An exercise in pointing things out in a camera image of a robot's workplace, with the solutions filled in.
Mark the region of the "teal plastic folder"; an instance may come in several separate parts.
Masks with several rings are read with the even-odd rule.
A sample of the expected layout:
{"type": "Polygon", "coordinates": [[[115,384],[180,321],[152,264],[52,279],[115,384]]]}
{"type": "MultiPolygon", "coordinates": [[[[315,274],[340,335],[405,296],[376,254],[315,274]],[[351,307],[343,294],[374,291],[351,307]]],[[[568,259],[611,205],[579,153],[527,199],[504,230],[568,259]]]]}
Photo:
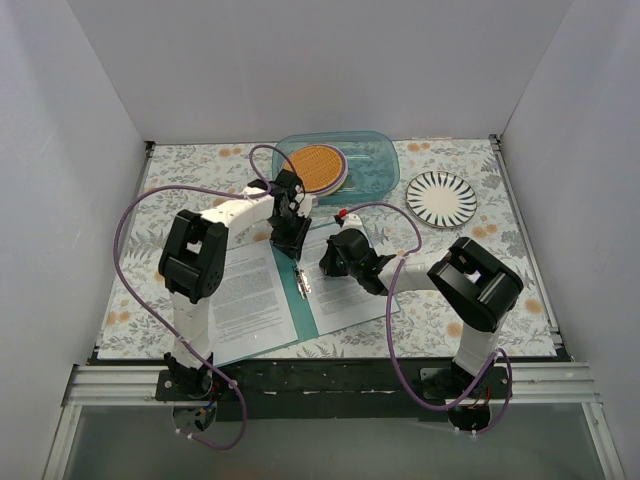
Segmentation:
{"type": "Polygon", "coordinates": [[[321,336],[318,334],[318,330],[316,328],[314,318],[309,306],[308,298],[304,299],[300,295],[293,270],[294,267],[298,267],[298,262],[301,259],[299,261],[294,261],[275,249],[275,247],[273,247],[272,245],[271,247],[274,253],[276,265],[282,281],[291,316],[298,335],[297,341],[281,348],[298,346],[305,341],[316,340],[321,336]]]}

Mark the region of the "printed paper stack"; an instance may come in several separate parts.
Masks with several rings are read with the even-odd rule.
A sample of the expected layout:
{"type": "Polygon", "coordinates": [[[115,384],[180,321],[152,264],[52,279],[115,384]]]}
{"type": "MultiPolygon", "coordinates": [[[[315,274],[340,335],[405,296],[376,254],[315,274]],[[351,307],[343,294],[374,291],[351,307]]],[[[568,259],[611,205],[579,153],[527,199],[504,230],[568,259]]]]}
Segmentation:
{"type": "Polygon", "coordinates": [[[319,266],[327,240],[337,234],[336,224],[313,228],[307,235],[298,267],[310,286],[309,306],[320,336],[381,318],[386,313],[386,296],[376,296],[350,277],[327,277],[319,266]]]}

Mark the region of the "silver folder clip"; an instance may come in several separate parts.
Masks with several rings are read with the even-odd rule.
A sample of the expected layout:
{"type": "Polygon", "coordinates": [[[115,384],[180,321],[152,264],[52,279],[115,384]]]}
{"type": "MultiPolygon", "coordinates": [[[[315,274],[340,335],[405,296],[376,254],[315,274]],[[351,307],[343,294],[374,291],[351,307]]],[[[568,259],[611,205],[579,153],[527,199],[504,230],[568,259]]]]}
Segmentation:
{"type": "Polygon", "coordinates": [[[308,282],[306,273],[299,267],[294,267],[293,270],[300,295],[302,298],[307,299],[311,292],[311,286],[308,282]]]}

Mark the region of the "printed paper sheet top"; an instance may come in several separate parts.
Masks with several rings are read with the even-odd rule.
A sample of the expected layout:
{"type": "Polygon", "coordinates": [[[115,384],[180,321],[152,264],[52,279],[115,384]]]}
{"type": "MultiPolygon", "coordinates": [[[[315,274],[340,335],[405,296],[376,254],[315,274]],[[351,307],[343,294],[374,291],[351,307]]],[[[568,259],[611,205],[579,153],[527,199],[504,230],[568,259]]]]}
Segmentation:
{"type": "Polygon", "coordinates": [[[222,282],[210,298],[208,338],[216,366],[298,340],[269,241],[227,252],[222,282]]]}

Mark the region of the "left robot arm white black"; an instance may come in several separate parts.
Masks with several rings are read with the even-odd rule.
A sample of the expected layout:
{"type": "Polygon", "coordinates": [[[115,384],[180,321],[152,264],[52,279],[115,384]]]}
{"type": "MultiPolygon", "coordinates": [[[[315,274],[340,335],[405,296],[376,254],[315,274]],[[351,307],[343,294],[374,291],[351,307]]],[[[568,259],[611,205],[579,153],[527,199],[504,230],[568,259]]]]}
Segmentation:
{"type": "Polygon", "coordinates": [[[256,179],[237,199],[175,216],[159,261],[173,307],[178,337],[164,355],[171,381],[188,398],[205,398],[213,377],[205,361],[209,346],[210,297],[223,282],[228,241],[263,220],[272,228],[271,245],[292,260],[301,258],[311,225],[312,197],[302,180],[282,170],[271,181],[256,179]]]}

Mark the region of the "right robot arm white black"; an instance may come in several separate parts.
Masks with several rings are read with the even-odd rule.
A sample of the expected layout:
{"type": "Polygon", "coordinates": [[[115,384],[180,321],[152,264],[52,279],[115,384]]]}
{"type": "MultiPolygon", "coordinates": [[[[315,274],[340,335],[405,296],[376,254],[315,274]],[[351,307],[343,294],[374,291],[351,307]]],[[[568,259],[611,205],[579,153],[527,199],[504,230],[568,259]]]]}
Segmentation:
{"type": "Polygon", "coordinates": [[[497,349],[504,317],[517,303],[523,282],[481,245],[457,239],[443,255],[380,255],[364,233],[348,228],[327,240],[319,261],[326,277],[354,278],[370,294],[437,291],[463,322],[460,344],[449,371],[436,377],[464,397],[489,384],[484,368],[497,349]]]}

